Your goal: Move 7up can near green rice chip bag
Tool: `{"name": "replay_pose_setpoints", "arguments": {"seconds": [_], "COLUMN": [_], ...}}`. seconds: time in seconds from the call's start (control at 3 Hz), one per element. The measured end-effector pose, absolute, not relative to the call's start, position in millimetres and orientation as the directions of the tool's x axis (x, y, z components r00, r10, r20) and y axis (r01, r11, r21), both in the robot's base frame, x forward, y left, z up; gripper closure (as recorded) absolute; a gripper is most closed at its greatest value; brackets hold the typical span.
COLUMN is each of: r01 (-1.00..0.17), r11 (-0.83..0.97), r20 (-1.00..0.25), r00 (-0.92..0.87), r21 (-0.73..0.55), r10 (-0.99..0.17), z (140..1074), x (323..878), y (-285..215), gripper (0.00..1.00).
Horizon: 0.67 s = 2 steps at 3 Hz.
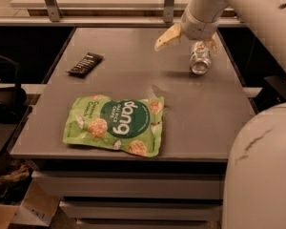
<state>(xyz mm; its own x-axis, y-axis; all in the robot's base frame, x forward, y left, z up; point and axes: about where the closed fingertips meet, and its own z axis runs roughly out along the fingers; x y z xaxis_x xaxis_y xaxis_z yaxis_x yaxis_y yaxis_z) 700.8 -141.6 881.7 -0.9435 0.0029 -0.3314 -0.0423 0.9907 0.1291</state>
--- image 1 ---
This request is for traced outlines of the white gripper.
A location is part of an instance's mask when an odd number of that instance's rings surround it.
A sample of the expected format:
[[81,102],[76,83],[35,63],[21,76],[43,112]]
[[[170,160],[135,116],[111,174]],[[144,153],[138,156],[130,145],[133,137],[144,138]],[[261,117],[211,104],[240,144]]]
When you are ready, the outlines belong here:
[[176,46],[181,42],[181,34],[190,40],[202,41],[210,50],[211,55],[218,55],[217,41],[214,36],[219,20],[202,22],[196,19],[189,9],[185,9],[181,22],[170,26],[155,42],[154,50],[159,52],[167,47]]

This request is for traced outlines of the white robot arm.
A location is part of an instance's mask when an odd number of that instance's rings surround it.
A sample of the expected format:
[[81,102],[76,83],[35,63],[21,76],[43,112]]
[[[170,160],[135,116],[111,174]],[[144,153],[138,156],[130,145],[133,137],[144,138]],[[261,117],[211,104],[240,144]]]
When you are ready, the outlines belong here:
[[286,0],[191,0],[179,27],[161,36],[161,49],[181,36],[212,36],[226,8],[265,48],[238,62],[247,88],[259,90],[258,114],[238,133],[224,184],[221,229],[286,229],[286,102],[276,100],[271,79],[286,87]]

